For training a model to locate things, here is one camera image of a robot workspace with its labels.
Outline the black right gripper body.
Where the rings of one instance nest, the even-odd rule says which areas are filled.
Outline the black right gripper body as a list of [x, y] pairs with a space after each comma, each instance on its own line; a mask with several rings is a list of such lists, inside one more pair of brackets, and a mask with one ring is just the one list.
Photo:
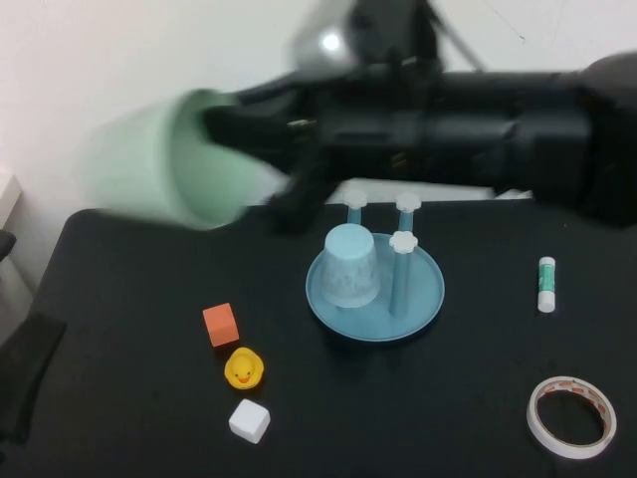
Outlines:
[[437, 80], [436, 64], [391, 67], [329, 96], [296, 153], [289, 182], [271, 198], [273, 229], [304, 231], [350, 179], [417, 180], [425, 113]]

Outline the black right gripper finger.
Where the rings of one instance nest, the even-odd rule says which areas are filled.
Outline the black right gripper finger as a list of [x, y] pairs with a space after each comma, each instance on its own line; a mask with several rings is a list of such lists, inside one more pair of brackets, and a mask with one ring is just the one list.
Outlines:
[[319, 152], [316, 122], [253, 114], [244, 107], [211, 107], [201, 112], [211, 142], [250, 155]]
[[304, 108], [312, 101], [318, 89], [318, 82], [303, 80], [296, 74], [286, 74], [260, 85], [236, 91], [233, 97], [246, 107]]

